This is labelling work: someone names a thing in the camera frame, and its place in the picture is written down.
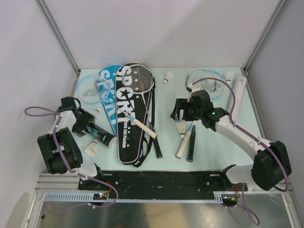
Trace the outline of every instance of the white table surface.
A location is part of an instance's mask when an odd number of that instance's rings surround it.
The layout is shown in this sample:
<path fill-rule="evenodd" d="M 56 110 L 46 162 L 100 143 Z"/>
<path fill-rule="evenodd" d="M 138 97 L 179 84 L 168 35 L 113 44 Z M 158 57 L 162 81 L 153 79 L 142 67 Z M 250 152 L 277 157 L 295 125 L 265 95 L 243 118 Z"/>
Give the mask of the white table surface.
<path fill-rule="evenodd" d="M 211 129 L 206 129 L 200 121 L 196 122 L 194 161 L 186 161 L 188 147 L 186 148 L 181 159 L 175 158 L 175 153 L 182 139 L 179 137 L 178 130 L 175 126 L 175 121 L 170 118 L 170 114 L 173 111 L 176 98 L 188 97 L 189 93 L 185 89 L 185 78 L 193 69 L 194 68 L 151 68 L 152 74 L 154 75 L 156 81 L 155 130 L 159 135 L 158 140 L 163 158 L 157 159 L 155 156 L 154 147 L 152 147 L 150 154 L 141 167 L 136 168 L 132 165 L 123 165 L 118 160 L 117 146 L 109 149 L 102 143 L 98 143 L 97 155 L 90 156 L 84 153 L 84 149 L 92 142 L 93 137 L 90 135 L 78 137 L 73 134 L 80 150 L 83 153 L 84 159 L 88 162 L 96 163 L 102 170 L 121 171 L 206 171 L 221 170 L 231 164 L 252 164 L 253 161 L 243 150 L 219 133 L 216 133 Z M 242 75 L 240 68 L 238 67 L 219 67 L 210 69 L 217 70 L 222 74 L 225 71 L 233 71 L 235 73 L 235 78 Z M 79 80 L 89 74 L 97 74 L 99 70 L 100 69 L 83 69 L 81 71 Z M 164 84 L 162 81 L 165 73 L 168 70 L 175 74 L 175 78 L 169 81 L 167 84 Z M 229 101 L 230 92 L 228 89 L 225 89 L 225 92 L 221 98 L 214 101 L 213 104 L 214 107 L 222 107 L 227 110 Z M 82 101 L 81 104 L 82 107 L 89 112 L 99 108 L 101 113 L 96 124 L 108 132 L 113 133 L 101 103 L 91 105 Z M 238 122 L 251 133 L 260 136 L 247 90 L 245 90 Z"/>

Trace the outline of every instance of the white wall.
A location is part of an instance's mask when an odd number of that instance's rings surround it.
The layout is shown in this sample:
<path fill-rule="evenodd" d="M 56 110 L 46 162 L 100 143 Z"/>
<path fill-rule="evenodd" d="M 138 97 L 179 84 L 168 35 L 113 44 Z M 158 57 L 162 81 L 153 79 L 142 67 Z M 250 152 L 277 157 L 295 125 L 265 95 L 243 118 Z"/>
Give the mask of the white wall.
<path fill-rule="evenodd" d="M 243 67 L 278 0 L 46 0 L 80 68 Z"/>
<path fill-rule="evenodd" d="M 45 169 L 37 137 L 54 121 L 25 116 L 23 110 L 56 109 L 75 75 L 34 0 L 1 1 L 0 33 L 0 227 L 5 227 L 20 199 L 19 206 L 27 206 Z M 18 227 L 24 207 L 15 209 L 10 227 Z"/>
<path fill-rule="evenodd" d="M 286 144 L 304 213 L 304 1 L 291 0 L 249 70 L 267 133 Z"/>

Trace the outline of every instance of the purple rope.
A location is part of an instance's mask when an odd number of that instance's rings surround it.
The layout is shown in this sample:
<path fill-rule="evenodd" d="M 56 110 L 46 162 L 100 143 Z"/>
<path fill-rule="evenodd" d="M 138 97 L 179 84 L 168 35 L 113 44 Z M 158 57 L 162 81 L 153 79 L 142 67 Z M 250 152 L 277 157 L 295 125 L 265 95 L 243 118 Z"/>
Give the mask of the purple rope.
<path fill-rule="evenodd" d="M 28 113 L 28 110 L 29 110 L 29 109 L 42 109 L 42 110 L 49 111 L 50 113 L 47 113 L 47 114 L 30 114 L 30 113 Z M 78 177 L 80 177 L 80 178 L 87 178 L 87 179 L 90 179 L 90 180 L 92 180 L 92 181 L 95 181 L 95 182 L 101 183 L 101 184 L 103 184 L 103 185 L 106 185 L 106 186 L 108 186 L 109 188 L 111 188 L 111 189 L 114 190 L 114 192 L 116 193 L 116 198 L 114 199 L 113 202 L 111 202 L 110 204 L 101 205 L 101 206 L 94 205 L 93 208 L 107 208 L 107 207 L 113 205 L 113 204 L 118 200 L 118 196 L 119 196 L 119 195 L 118 195 L 118 191 L 117 191 L 117 189 L 116 189 L 115 187 L 113 187 L 112 185 L 110 185 L 110 184 L 108 184 L 108 183 L 106 183 L 106 182 L 103 182 L 103 181 L 101 181 L 101 180 L 98 180 L 98 179 L 95 179 L 95 178 L 91 178 L 91 177 L 85 176 L 85 175 L 83 175 L 83 174 L 81 174 L 81 173 L 78 173 L 78 172 L 76 172 L 76 171 L 74 171 L 74 170 L 71 169 L 70 165 L 69 165 L 68 162 L 67 162 L 66 157 L 64 156 L 64 154 L 63 154 L 63 152 L 62 152 L 62 150 L 61 150 L 61 148 L 60 148 L 60 144 L 59 144 L 59 142 L 58 142 L 58 140 L 57 140 L 57 137 L 56 137 L 56 129 L 58 128 L 58 125 L 59 125 L 60 122 L 61 122 L 62 114 L 60 114 L 60 113 L 58 113 L 58 112 L 54 112 L 54 111 L 52 111 L 52 110 L 50 110 L 50 109 L 47 109 L 47 108 L 44 108 L 44 107 L 38 107 L 38 106 L 28 107 L 28 108 L 26 108 L 26 109 L 24 110 L 24 113 L 25 113 L 26 115 L 33 116 L 33 117 L 41 117 L 41 116 L 54 115 L 54 114 L 59 115 L 58 120 L 57 120 L 57 122 L 56 122 L 56 125 L 55 125 L 55 127 L 54 127 L 54 129 L 53 129 L 53 139 L 54 139 L 55 145 L 56 145 L 56 147 L 57 147 L 57 149 L 58 149 L 58 152 L 59 152 L 59 154 L 60 154 L 60 156 L 61 156 L 61 158 L 62 158 L 64 164 L 66 165 L 67 170 L 68 170 L 70 173 L 76 174 L 76 175 L 77 175 Z M 80 206 L 83 206 L 83 205 L 88 205 L 88 204 L 87 204 L 87 203 L 81 203 L 81 204 L 78 204 L 78 205 L 76 205 L 76 206 L 73 206 L 73 207 L 71 207 L 71 208 L 69 208 L 69 209 L 66 209 L 66 210 L 63 210 L 63 211 L 59 211 L 59 212 L 50 211 L 50 210 L 47 208 L 48 204 L 46 205 L 45 208 L 46 208 L 46 211 L 47 211 L 48 213 L 51 213 L 51 214 L 61 214 L 61 213 L 65 213 L 65 212 L 67 212 L 67 211 L 70 211 L 70 210 L 72 210 L 72 209 L 74 209 L 74 208 L 77 208 L 77 207 L 80 207 Z"/>
<path fill-rule="evenodd" d="M 232 97 L 233 97 L 233 103 L 232 103 L 231 111 L 230 111 L 230 114 L 229 114 L 229 120 L 230 120 L 230 122 L 234 125 L 234 127 L 238 128 L 241 132 L 243 132 L 246 135 L 248 135 L 250 138 L 252 138 L 257 143 L 261 144 L 266 150 L 268 150 L 270 152 L 270 154 L 273 156 L 273 158 L 277 162 L 278 166 L 280 167 L 280 169 L 281 169 L 281 171 L 283 173 L 283 176 L 284 176 L 285 183 L 286 183 L 285 189 L 280 189 L 277 186 L 274 186 L 274 188 L 277 189 L 277 190 L 279 190 L 279 191 L 288 191 L 289 190 L 289 185 L 288 185 L 289 181 L 288 181 L 288 177 L 287 177 L 286 171 L 284 170 L 283 165 L 281 164 L 280 160 L 275 155 L 275 153 L 265 143 L 260 142 L 260 140 L 258 138 L 256 138 L 253 134 L 251 134 L 250 132 L 246 131 L 244 128 L 242 128 L 241 126 L 237 125 L 233 121 L 233 119 L 232 119 L 232 113 L 233 113 L 234 107 L 236 105 L 236 96 L 235 96 L 235 94 L 233 92 L 233 89 L 226 82 L 224 82 L 224 81 L 222 81 L 220 79 L 217 79 L 217 78 L 213 78 L 213 77 L 202 78 L 202 79 L 194 82 L 193 85 L 197 84 L 198 82 L 201 82 L 201 81 L 204 81 L 204 80 L 208 80 L 208 79 L 219 81 L 219 82 L 223 83 L 230 90 L 230 92 L 232 94 Z M 247 214 L 248 214 L 250 220 L 253 222 L 253 224 L 255 224 L 256 226 L 259 226 L 260 225 L 260 220 L 258 219 L 257 215 L 247 206 L 247 202 L 246 202 L 245 194 L 244 194 L 244 189 L 245 189 L 245 183 L 243 183 L 243 187 L 242 187 L 242 198 L 243 198 L 244 206 L 237 206 L 237 207 L 245 209 L 247 211 Z M 253 214 L 256 217 L 257 222 L 254 221 L 254 219 L 252 218 L 251 214 Z"/>

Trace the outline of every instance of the shuttlecock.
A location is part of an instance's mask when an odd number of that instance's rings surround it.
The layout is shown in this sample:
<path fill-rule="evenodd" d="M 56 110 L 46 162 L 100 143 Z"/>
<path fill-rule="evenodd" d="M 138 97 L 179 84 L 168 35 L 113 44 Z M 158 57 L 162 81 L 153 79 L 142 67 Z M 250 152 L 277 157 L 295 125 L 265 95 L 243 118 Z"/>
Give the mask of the shuttlecock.
<path fill-rule="evenodd" d="M 184 138 L 185 137 L 185 133 L 186 133 L 186 122 L 176 122 L 176 127 L 179 130 L 179 134 L 180 134 L 180 138 Z"/>
<path fill-rule="evenodd" d="M 167 83 L 173 78 L 174 78 L 174 74 L 171 71 L 167 71 L 165 79 L 162 82 Z"/>
<path fill-rule="evenodd" d="M 225 76 L 225 79 L 226 79 L 226 83 L 227 83 L 228 85 L 231 84 L 231 80 L 232 80 L 232 78 L 233 78 L 233 75 L 234 75 L 234 72 L 232 72 L 232 71 L 226 71 L 226 72 L 224 73 L 224 76 Z"/>
<path fill-rule="evenodd" d="M 97 153 L 97 140 L 94 139 L 93 142 L 85 148 L 85 152 L 89 155 L 95 156 Z"/>
<path fill-rule="evenodd" d="M 99 108 L 95 109 L 95 110 L 92 112 L 92 115 L 95 117 L 95 119 L 94 119 L 95 122 L 97 121 L 99 114 L 100 114 L 100 109 L 99 109 Z"/>

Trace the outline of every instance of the racket grip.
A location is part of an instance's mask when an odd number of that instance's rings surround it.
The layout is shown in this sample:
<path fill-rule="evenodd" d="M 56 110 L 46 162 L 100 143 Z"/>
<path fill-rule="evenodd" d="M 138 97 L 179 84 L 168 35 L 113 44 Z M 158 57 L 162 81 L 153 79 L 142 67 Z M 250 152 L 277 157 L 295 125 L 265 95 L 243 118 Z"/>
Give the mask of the racket grip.
<path fill-rule="evenodd" d="M 181 159 L 182 153 L 185 150 L 185 147 L 187 145 L 187 142 L 188 142 L 190 136 L 191 136 L 191 131 L 187 131 L 184 139 L 182 140 L 182 142 L 180 144 L 178 151 L 175 154 L 175 157 L 177 157 L 178 159 Z"/>
<path fill-rule="evenodd" d="M 150 123 L 150 129 L 155 132 L 155 129 L 154 129 L 152 123 Z M 156 157 L 158 159 L 162 158 L 162 151 L 161 151 L 161 147 L 160 147 L 160 145 L 158 143 L 158 139 L 157 138 L 155 138 L 153 140 L 153 144 L 154 144 L 154 148 L 155 148 Z"/>
<path fill-rule="evenodd" d="M 149 129 L 146 125 L 144 125 L 142 122 L 140 122 L 137 119 L 134 119 L 133 122 L 139 127 L 141 128 L 143 131 L 147 132 L 153 139 L 155 139 L 157 137 L 157 133 L 155 133 L 154 131 L 152 131 L 151 129 Z"/>
<path fill-rule="evenodd" d="M 195 126 L 193 126 L 193 130 L 190 136 L 190 143 L 189 143 L 189 151 L 187 156 L 188 162 L 193 162 L 193 154 L 194 154 L 194 144 L 195 144 Z"/>

